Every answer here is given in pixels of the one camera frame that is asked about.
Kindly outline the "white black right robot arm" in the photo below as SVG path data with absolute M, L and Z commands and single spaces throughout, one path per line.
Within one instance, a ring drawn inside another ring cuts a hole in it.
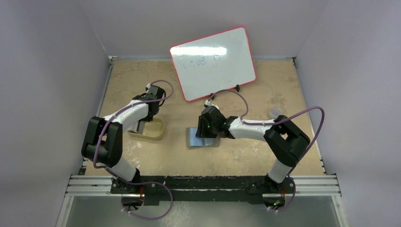
M 246 122 L 237 116 L 225 117 L 212 105 L 201 112 L 196 137 L 265 141 L 276 157 L 265 180 L 270 192 L 278 192 L 283 188 L 284 179 L 297 166 L 311 144 L 310 138 L 284 115 L 279 115 L 275 120 Z

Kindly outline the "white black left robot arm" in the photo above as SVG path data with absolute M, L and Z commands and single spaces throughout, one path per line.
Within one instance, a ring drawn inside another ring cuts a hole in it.
M 104 168 L 123 179 L 122 186 L 128 193 L 138 192 L 141 180 L 140 171 L 122 156 L 123 133 L 142 122 L 152 121 L 164 99 L 164 89 L 148 85 L 146 93 L 135 96 L 117 112 L 89 120 L 82 156 L 92 161 L 95 168 Z

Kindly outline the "small clear plastic cup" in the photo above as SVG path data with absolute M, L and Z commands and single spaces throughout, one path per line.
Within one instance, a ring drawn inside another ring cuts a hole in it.
M 280 115 L 283 115 L 283 111 L 280 107 L 272 107 L 269 112 L 268 116 L 270 119 L 277 119 Z

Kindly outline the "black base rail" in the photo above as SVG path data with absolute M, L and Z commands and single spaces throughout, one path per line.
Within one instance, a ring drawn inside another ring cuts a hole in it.
M 286 177 L 275 183 L 267 176 L 141 176 L 139 185 L 112 179 L 110 192 L 122 196 L 138 196 L 145 205 L 161 201 L 247 202 L 278 208 L 285 196 L 294 193 L 294 180 Z

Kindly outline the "red framed whiteboard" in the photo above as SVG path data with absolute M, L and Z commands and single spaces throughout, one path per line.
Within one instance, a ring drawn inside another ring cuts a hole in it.
M 169 51 L 187 102 L 256 80 L 243 26 L 174 45 Z

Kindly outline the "aluminium frame rail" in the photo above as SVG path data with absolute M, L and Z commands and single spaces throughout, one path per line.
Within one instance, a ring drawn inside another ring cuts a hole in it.
M 334 175 L 294 176 L 284 179 L 280 184 L 267 182 L 264 176 L 143 176 L 144 186 L 134 186 L 110 176 L 74 175 L 70 178 L 66 195 L 68 196 L 169 196 L 182 199 L 186 193 L 205 193 L 212 201 L 221 198 L 236 200 L 240 196 L 261 195 L 279 197 L 295 193 L 300 196 L 337 196 L 340 187 Z

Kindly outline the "beige plastic tray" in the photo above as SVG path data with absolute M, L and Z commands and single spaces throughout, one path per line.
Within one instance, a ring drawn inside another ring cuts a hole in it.
M 165 133 L 165 123 L 158 118 L 153 118 L 152 121 L 146 122 L 143 134 L 133 133 L 131 127 L 127 130 L 128 134 L 139 139 L 160 140 Z

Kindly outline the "grey leather card holder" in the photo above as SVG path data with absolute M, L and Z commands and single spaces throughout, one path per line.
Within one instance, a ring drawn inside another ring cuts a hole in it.
M 198 138 L 196 137 L 197 128 L 186 128 L 186 146 L 188 148 L 218 147 L 219 138 Z

